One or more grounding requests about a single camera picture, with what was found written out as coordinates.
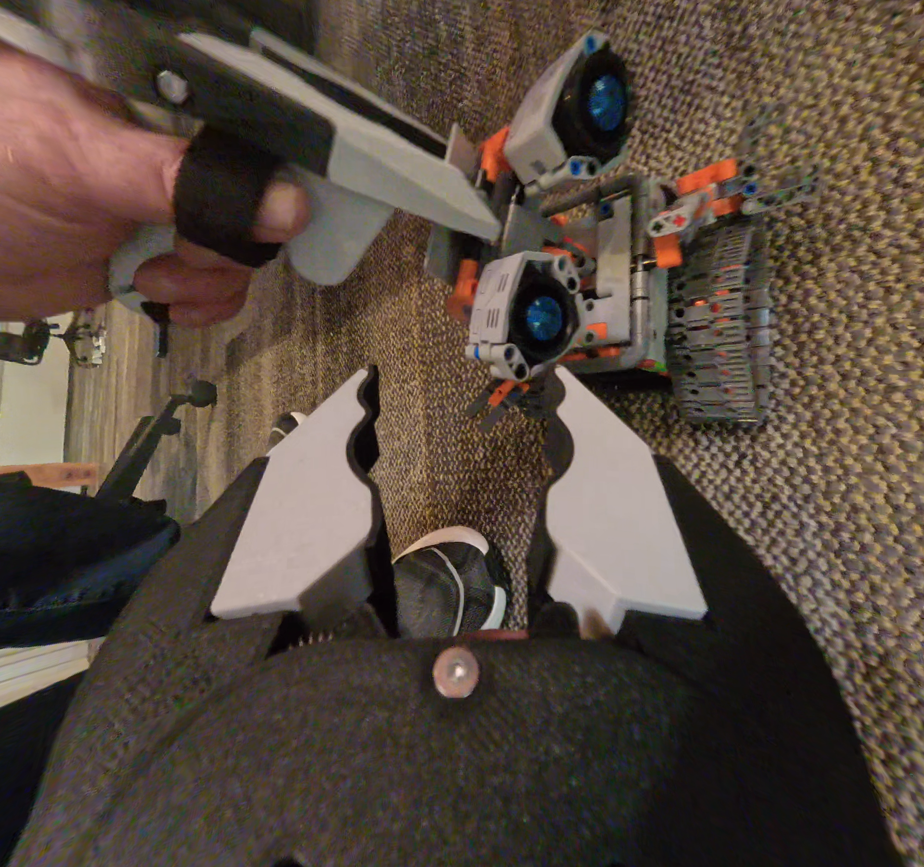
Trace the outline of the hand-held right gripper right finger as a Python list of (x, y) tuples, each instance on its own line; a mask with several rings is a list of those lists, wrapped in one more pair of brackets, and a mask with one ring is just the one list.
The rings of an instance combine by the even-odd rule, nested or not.
[(571, 457), (547, 495), (549, 595), (580, 627), (630, 611), (703, 619), (708, 606), (649, 446), (565, 367), (555, 416)]

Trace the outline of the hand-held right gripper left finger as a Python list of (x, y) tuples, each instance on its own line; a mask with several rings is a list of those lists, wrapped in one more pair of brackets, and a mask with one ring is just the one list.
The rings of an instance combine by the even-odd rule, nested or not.
[(384, 532), (369, 477), (377, 393), (377, 369), (359, 369), (269, 450), (214, 618), (296, 612), (342, 622), (374, 595)]

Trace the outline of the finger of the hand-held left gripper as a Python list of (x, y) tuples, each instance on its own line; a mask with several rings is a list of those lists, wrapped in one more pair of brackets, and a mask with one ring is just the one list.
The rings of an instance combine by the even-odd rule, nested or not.
[(364, 87), (262, 29), (249, 46), (204, 32), (181, 42), (257, 88), (258, 100), (295, 123), (271, 151), (332, 185), (473, 237), (500, 223), (458, 168), (447, 141)]

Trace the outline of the tracked building-block toy robot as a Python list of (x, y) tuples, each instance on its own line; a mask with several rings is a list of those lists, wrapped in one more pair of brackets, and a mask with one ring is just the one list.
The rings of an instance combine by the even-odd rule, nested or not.
[(468, 406), (489, 432), (538, 418), (555, 367), (671, 385), (692, 424), (758, 427), (770, 402), (765, 219), (813, 203), (818, 165), (761, 181), (758, 146), (785, 108), (765, 104), (732, 157), (676, 180), (626, 172), (632, 79), (609, 36), (585, 32), (475, 146), (454, 126), (446, 161), (498, 219), (498, 237), (433, 226), (427, 271), (452, 286), (465, 356), (489, 371)]

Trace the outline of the person's left hand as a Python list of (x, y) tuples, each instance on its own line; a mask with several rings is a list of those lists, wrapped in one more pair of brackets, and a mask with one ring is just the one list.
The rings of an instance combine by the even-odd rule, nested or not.
[[(108, 302), (109, 262), (146, 224), (172, 224), (187, 142), (129, 122), (118, 98), (2, 44), (1, 319), (25, 323)], [(257, 242), (304, 231), (308, 197), (275, 182)], [(180, 237), (136, 272), (138, 291), (170, 321), (204, 328), (244, 307), (251, 271)]]

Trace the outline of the grey white sneaker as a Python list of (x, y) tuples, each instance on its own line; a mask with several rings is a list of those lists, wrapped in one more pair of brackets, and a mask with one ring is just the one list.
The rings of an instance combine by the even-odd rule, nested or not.
[(497, 548), (466, 526), (433, 531), (394, 557), (398, 634), (449, 639), (501, 630), (511, 580)]

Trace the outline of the black chair base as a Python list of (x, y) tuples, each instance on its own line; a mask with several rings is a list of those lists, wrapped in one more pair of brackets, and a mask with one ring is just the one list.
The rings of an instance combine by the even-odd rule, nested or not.
[(114, 502), (132, 500), (160, 442), (165, 437), (180, 433), (178, 410), (184, 406), (195, 409), (210, 408), (216, 402), (216, 386), (209, 381), (197, 379), (186, 392), (171, 395), (156, 414), (142, 417), (113, 467), (99, 485), (95, 497)]

